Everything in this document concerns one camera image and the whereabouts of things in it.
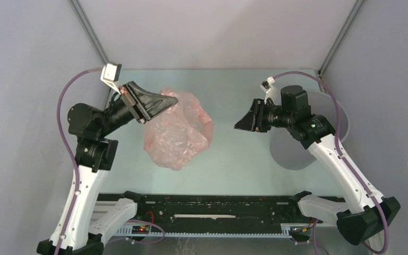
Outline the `grey trash bin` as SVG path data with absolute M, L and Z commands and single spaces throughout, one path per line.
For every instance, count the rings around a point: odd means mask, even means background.
M 350 132 L 350 119 L 341 103 L 337 103 L 339 115 L 336 115 L 335 106 L 330 95 L 308 91 L 308 102 L 312 113 L 323 115 L 335 128 L 336 121 L 340 120 L 339 139 L 343 143 Z M 281 167 L 289 170 L 302 170 L 313 163 L 316 158 L 305 150 L 300 142 L 292 138 L 290 133 L 284 128 L 272 128 L 270 138 L 270 153 L 273 160 Z

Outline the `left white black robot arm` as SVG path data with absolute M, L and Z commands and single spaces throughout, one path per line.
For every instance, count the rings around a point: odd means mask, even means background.
M 118 141 L 108 135 L 132 120 L 146 124 L 177 102 L 175 97 L 148 92 L 131 81 L 117 89 L 103 110 L 83 103 L 70 108 L 69 133 L 78 142 L 72 157 L 73 180 L 56 230 L 38 243 L 38 254 L 102 254 L 125 222 L 145 218 L 144 204 L 120 198 L 96 222 L 91 220 L 117 151 Z

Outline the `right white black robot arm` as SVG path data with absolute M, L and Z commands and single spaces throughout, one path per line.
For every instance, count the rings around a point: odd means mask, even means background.
M 234 125 L 237 130 L 265 133 L 285 128 L 332 176 L 344 202 L 334 202 L 303 191 L 293 196 L 288 216 L 294 222 L 307 217 L 336 225 L 352 245 L 385 232 L 401 205 L 386 198 L 361 173 L 336 139 L 336 130 L 322 115 L 311 112 L 307 92 L 298 85 L 283 87 L 281 104 L 254 99 L 248 112 Z

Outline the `pink plastic trash bag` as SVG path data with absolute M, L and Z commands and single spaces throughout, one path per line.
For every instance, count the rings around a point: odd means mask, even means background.
M 192 93 L 165 88 L 178 103 L 144 126 L 144 151 L 159 167 L 181 170 L 213 140 L 214 123 Z

